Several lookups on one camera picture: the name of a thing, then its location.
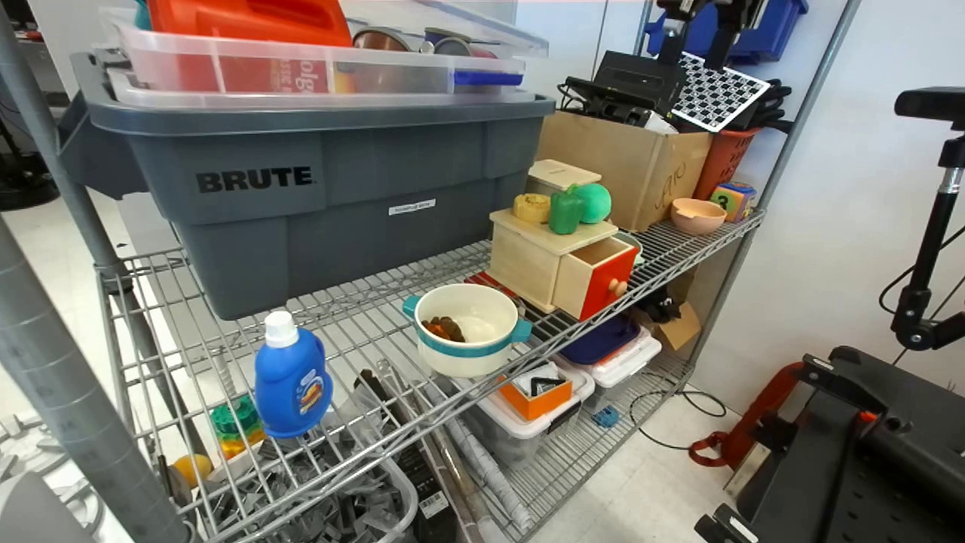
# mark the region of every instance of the wooden box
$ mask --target wooden box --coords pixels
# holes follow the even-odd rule
[[[656,323],[656,339],[667,345],[667,350],[682,352],[687,350],[698,336],[698,313],[689,301],[682,305],[682,317],[670,323]]]
[[[537,194],[559,194],[580,185],[601,185],[598,171],[588,171],[560,159],[537,159],[528,174]]]
[[[629,127],[556,110],[543,121],[537,158],[601,171],[613,194],[613,223],[643,233],[662,219],[673,200],[693,194],[709,152],[709,132]]]
[[[576,321],[601,313],[628,293],[635,243],[604,238],[560,259],[556,283],[556,306]]]
[[[515,219],[508,212],[495,212],[488,218],[488,275],[545,313],[556,309],[560,259],[619,233],[613,223],[598,223],[582,227],[572,235],[556,235],[545,227]]]

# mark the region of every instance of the bin lid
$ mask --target bin lid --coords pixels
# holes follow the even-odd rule
[[[124,136],[284,136],[284,132],[360,132],[430,123],[486,123],[486,121],[533,121],[545,116],[556,101],[545,95],[511,101],[465,101],[465,104],[414,104],[414,108],[141,108],[124,104],[108,90],[108,68],[127,63],[117,52],[72,53],[72,73],[82,88],[79,98],[90,123]]]
[[[340,9],[353,28],[392,28],[411,37],[425,37],[429,28],[441,28],[479,45],[501,45],[508,53],[545,57],[550,52],[543,37],[486,17],[465,5],[453,5],[453,0],[340,0]]]

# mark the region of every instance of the shelf post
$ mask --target shelf post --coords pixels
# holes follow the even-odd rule
[[[164,404],[168,407],[168,412],[188,412],[180,391],[164,381],[164,362],[156,360],[156,342],[151,336],[145,309],[139,306],[139,298],[133,296],[133,281],[127,281],[127,269],[117,259],[110,238],[94,208],[87,191],[82,185],[76,185],[72,171],[61,159],[58,121],[49,110],[28,59],[18,53],[18,43],[12,37],[12,21],[2,5],[0,5],[0,90],[9,93],[18,113],[25,116],[29,139],[34,139],[38,158],[45,159],[61,196],[63,196],[90,257],[94,257],[96,281],[119,306],[139,356],[151,365],[154,385],[156,385]],[[204,444],[191,418],[188,418],[183,440],[192,453],[204,453]]]
[[[814,108],[814,101],[818,101],[821,90],[822,90],[822,81],[827,81],[827,74],[829,74],[829,68],[833,68],[842,45],[843,45],[843,39],[846,39],[851,21],[857,17],[859,5],[861,5],[861,0],[843,0],[843,5],[842,5],[842,14],[838,14],[838,21],[836,21],[836,31],[833,31],[833,37],[829,37],[821,59],[818,59],[814,79],[810,79],[810,83],[807,83],[807,93],[806,93],[802,104],[798,104],[798,113],[795,113],[795,121],[794,121],[794,130],[791,130],[787,141],[781,145],[781,154],[778,154],[778,159],[776,159],[776,166],[773,166],[773,171],[769,171],[769,182],[765,182],[763,194],[761,194],[758,208],[763,208],[763,212],[765,212],[769,200],[776,196],[776,191],[778,191],[778,182],[781,182],[781,174],[785,174],[785,169],[787,169],[787,162],[791,162],[791,158],[794,158],[794,152],[795,152],[795,141],[798,141],[798,136],[802,136],[802,130],[806,130],[806,121],[810,116],[810,108]],[[725,276],[725,283],[721,283],[721,289],[717,289],[717,298],[713,301],[713,309],[709,309],[709,317],[704,317],[704,329],[713,329],[713,327],[717,323],[717,317],[721,317],[721,309],[725,309],[725,301],[728,301],[728,296],[729,296],[729,286],[734,286],[734,281],[735,281],[735,271],[740,271],[740,265],[744,262],[744,257],[748,257],[748,251],[751,251],[751,240],[754,240],[754,235],[744,238],[744,240],[735,247],[735,254],[734,254],[734,259],[729,259],[729,271],[728,271],[728,276]],[[698,352],[701,352],[704,345],[709,345],[709,332],[701,332],[698,342],[693,345],[693,350],[689,350],[689,365],[684,368],[684,381],[693,377],[697,360],[698,360]]]
[[[2,219],[0,362],[133,539],[188,539],[177,510]]]

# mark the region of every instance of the tan box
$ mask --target tan box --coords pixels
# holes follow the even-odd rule
[[[662,219],[670,200],[693,194],[709,152],[709,132],[655,132],[556,110],[543,121],[537,158],[601,171],[613,194],[613,223],[643,233]]]
[[[556,309],[560,259],[580,247],[613,238],[613,223],[580,227],[572,235],[556,235],[545,227],[524,223],[508,212],[492,218],[488,276],[521,296],[539,309]]]

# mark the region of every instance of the metal wire shelf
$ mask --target metal wire shelf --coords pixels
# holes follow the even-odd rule
[[[539,526],[582,488],[585,480],[635,431],[629,404],[635,400],[635,418],[646,421],[679,384],[656,371],[643,371],[632,381],[607,391],[607,404],[621,412],[619,426],[601,428],[591,421],[595,409],[582,407],[568,426],[556,428],[533,458],[511,465],[508,481],[537,526],[524,532],[511,526],[511,515],[486,488],[486,506],[508,539],[528,539]]]
[[[400,313],[400,301],[411,293],[430,289],[438,283],[465,281],[486,269],[488,243],[459,247],[414,265],[400,265],[374,276],[361,276],[345,286],[318,289],[290,301],[290,309],[302,327],[313,329],[328,350],[328,374],[334,381],[334,407],[322,431],[298,444],[262,440],[256,453],[243,453],[236,461],[221,454],[210,412],[214,407],[243,399],[253,389],[253,352],[258,347],[262,313],[243,321],[216,321],[204,289],[191,271],[191,259],[180,251],[133,257],[127,259],[130,276],[117,276],[117,293],[141,301],[145,321],[156,336],[159,352],[141,356],[130,347],[124,313],[113,309],[113,332],[119,347],[124,399],[130,404],[130,431],[141,444],[147,461],[165,465],[180,454],[208,454],[221,467],[216,485],[197,485],[192,494],[180,494],[180,515],[191,526],[204,527],[204,539],[253,539],[271,527],[294,519],[327,494],[345,488],[360,473],[377,467],[387,454],[411,445],[430,428],[468,409],[501,377],[533,368],[556,356],[560,347],[635,305],[656,286],[689,271],[717,251],[735,243],[761,227],[763,218],[751,218],[735,227],[725,227],[713,238],[684,238],[673,227],[655,227],[643,235],[646,262],[635,265],[625,298],[601,309],[595,321],[572,323],[560,313],[539,313],[528,306],[533,321],[533,342],[511,347],[506,371],[472,381],[470,385],[433,400],[411,421],[345,453],[345,440],[364,435],[364,426],[377,412],[388,412],[394,404],[416,400],[421,385],[433,381],[416,356],[416,332]],[[356,385],[361,371],[399,374],[404,384],[394,399],[350,409],[340,391]],[[183,409],[165,407],[156,385],[183,396]],[[191,450],[183,435],[197,428],[204,450]],[[223,521],[221,505],[239,506],[231,521]]]

